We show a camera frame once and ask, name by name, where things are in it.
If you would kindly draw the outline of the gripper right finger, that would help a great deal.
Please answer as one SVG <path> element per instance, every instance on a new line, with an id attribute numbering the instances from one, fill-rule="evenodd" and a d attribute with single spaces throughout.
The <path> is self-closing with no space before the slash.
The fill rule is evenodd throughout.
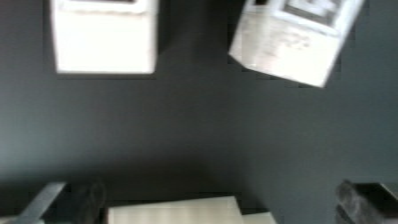
<path id="1" fill-rule="evenodd" d="M 398 183 L 345 180 L 336 196 L 336 224 L 398 224 Z"/>

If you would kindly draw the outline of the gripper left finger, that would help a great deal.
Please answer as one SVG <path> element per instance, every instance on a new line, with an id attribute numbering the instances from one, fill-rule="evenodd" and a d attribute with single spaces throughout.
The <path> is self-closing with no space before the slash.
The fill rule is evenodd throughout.
<path id="1" fill-rule="evenodd" d="M 100 224 L 105 199 L 101 182 L 50 182 L 11 224 Z"/>

